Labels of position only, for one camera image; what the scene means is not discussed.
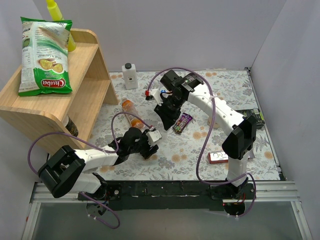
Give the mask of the clear bottle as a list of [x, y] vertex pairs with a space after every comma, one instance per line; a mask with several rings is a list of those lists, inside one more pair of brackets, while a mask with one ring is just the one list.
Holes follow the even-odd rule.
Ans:
[[161, 140], [165, 142], [168, 138], [168, 132], [166, 130], [161, 130], [160, 133], [161, 133]]

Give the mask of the orange soda bottle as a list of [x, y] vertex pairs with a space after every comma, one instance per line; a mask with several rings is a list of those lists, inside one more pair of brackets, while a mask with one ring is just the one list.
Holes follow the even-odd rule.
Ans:
[[123, 112], [129, 113], [125, 116], [131, 127], [140, 129], [141, 131], [145, 130], [146, 126], [140, 119], [138, 119], [139, 114], [131, 100], [124, 96], [122, 98], [121, 107]]

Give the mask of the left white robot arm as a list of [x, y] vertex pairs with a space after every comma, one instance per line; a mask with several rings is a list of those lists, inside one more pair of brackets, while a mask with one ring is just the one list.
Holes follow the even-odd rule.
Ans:
[[131, 154], [148, 159], [158, 151], [160, 140], [162, 134], [155, 128], [141, 131], [131, 127], [122, 137], [101, 149], [72, 149], [65, 145], [38, 170], [37, 175], [54, 198], [77, 191], [101, 200], [107, 191], [98, 169], [119, 165]]

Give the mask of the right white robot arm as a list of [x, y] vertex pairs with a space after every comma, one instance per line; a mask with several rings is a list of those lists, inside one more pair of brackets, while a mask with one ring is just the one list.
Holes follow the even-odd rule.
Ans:
[[194, 71], [184, 77], [177, 75], [173, 69], [163, 70], [162, 73], [160, 82], [168, 92], [148, 87], [145, 96], [147, 100], [156, 101], [154, 111], [160, 117], [163, 128], [168, 130], [177, 122], [185, 102], [211, 117], [211, 122], [217, 123], [226, 134], [222, 149], [228, 156], [226, 180], [214, 183], [215, 190], [232, 199], [239, 198], [248, 183], [247, 162], [257, 133], [255, 117], [246, 117], [229, 107], [213, 94], [208, 81]]

